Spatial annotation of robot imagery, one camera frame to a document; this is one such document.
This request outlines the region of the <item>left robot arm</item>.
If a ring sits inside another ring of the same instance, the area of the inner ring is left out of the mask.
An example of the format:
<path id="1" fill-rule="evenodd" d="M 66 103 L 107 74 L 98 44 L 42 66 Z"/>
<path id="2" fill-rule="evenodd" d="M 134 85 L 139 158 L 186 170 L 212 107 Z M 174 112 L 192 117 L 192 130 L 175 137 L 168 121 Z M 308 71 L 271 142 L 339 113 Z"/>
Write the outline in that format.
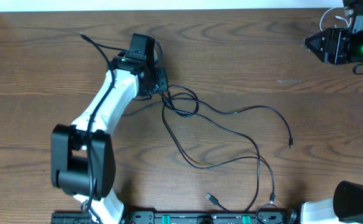
<path id="1" fill-rule="evenodd" d="M 55 212 L 52 223 L 129 223 L 124 204 L 113 191 L 116 165 L 112 135 L 132 100 L 149 100 L 168 90 L 162 49 L 154 38 L 133 34 L 129 49 L 107 59 L 102 87 L 70 125 L 51 135 L 51 181 L 81 202 L 79 212 Z"/>

